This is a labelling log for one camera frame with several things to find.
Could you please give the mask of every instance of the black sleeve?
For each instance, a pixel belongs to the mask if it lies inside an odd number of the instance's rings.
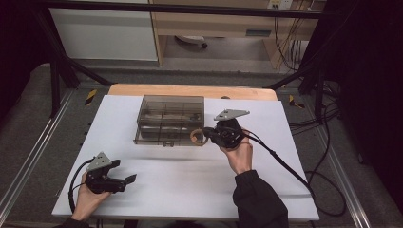
[[[68,218],[62,225],[53,228],[89,228],[88,223]]]
[[[275,190],[256,170],[235,177],[233,199],[238,207],[240,228],[288,227],[288,210]]]

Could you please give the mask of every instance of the person's left hand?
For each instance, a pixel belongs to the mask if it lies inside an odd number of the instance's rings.
[[[81,185],[78,190],[77,206],[71,216],[72,219],[80,221],[87,220],[99,207],[101,202],[111,195],[110,192],[95,194],[86,186],[85,182],[86,172],[82,176],[81,183],[83,183],[83,185]]]

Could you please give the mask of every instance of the person's arm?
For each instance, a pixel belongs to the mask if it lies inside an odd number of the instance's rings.
[[[288,227],[288,210],[273,188],[256,170],[235,177],[233,199],[238,207],[240,228]]]
[[[240,228],[288,227],[288,210],[274,189],[252,170],[253,146],[244,138],[235,149],[221,148],[237,174],[233,200]]]
[[[86,173],[83,174],[81,183],[86,182]],[[63,224],[54,228],[87,228],[86,220],[101,205],[101,203],[110,196],[111,193],[101,194],[93,193],[85,184],[78,190],[77,206],[71,218],[68,218]]]

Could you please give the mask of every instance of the white outlet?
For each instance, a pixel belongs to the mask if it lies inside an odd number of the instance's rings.
[[[281,4],[281,0],[270,0],[269,6],[267,6],[267,9],[279,9],[280,4]]]
[[[280,10],[289,10],[291,8],[291,4],[293,3],[293,0],[281,0],[281,3],[279,4],[279,9]]]

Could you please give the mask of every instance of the person's right hand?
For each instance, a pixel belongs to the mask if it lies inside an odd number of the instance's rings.
[[[227,156],[229,165],[237,175],[252,169],[253,146],[247,137],[236,148],[220,147],[220,150]]]

